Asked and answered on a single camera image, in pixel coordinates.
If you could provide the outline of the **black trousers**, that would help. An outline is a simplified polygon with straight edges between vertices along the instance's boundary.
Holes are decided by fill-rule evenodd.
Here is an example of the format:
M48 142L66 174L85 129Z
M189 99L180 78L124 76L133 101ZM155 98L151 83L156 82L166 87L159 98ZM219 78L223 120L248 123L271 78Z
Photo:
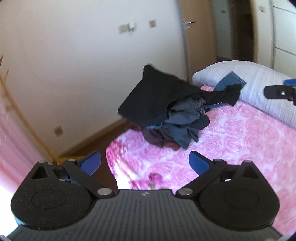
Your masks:
M141 127L155 126L168 119L169 110L180 99L202 98L211 104L222 96L222 92L201 90L147 64L142 80L118 108L118 114Z

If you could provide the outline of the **pile of dark clothes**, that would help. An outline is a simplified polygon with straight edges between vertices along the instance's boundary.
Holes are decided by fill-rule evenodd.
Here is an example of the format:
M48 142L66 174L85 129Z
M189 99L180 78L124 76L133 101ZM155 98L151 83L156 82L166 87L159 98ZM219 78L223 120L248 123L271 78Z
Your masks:
M198 141L198 132L210 123L205 115L206 102L202 98L180 99L169 110L167 120L156 126L140 127L134 123L130 128L141 132L144 139L159 148L168 147L177 151L188 148L190 142Z

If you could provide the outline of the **striped grey white quilt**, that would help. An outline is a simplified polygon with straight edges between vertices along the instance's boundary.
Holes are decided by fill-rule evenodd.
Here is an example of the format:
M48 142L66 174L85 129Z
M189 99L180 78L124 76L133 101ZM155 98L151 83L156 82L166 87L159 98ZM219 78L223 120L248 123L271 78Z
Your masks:
M234 72L246 82L240 99L261 111L273 116L287 126L295 129L295 106L287 100L268 100L263 90L268 85L281 85L289 76L269 67L250 61L222 61L193 74L193 84L200 87L215 87L222 78Z

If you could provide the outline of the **pink rose bedspread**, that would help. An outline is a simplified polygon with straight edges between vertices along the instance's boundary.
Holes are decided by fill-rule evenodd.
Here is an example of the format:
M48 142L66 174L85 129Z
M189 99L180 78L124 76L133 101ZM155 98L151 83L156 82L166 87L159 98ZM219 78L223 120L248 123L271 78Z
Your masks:
M294 233L295 130L244 101L209 111L207 116L210 125L186 150L158 148L134 130L114 139L106 159L118 187L177 191L197 177L189 165L191 151L229 164L251 160L279 197L274 227L284 235Z

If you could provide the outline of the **blue folded garment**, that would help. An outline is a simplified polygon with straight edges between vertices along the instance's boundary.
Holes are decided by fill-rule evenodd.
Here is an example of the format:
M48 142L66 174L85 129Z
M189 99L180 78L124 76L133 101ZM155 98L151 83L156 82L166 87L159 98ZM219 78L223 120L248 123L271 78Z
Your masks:
M240 78L234 72L230 72L225 77L223 77L214 88L214 92L222 92L224 96L212 102L211 104L204 104L203 109L215 109L224 105L234 106L239 99L241 90L247 85L247 82Z

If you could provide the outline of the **white wardrobe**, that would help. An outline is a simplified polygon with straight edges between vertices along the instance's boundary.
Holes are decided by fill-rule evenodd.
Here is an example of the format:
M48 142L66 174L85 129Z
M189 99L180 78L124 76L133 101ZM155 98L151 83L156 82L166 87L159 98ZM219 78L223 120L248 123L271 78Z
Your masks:
M295 78L295 2L250 1L255 63Z

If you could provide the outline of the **wooden door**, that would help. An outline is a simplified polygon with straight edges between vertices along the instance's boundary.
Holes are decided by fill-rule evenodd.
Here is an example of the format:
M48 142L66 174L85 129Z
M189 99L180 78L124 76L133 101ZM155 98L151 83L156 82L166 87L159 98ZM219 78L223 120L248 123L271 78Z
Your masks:
M215 24L211 1L178 1L184 29L188 77L216 63Z

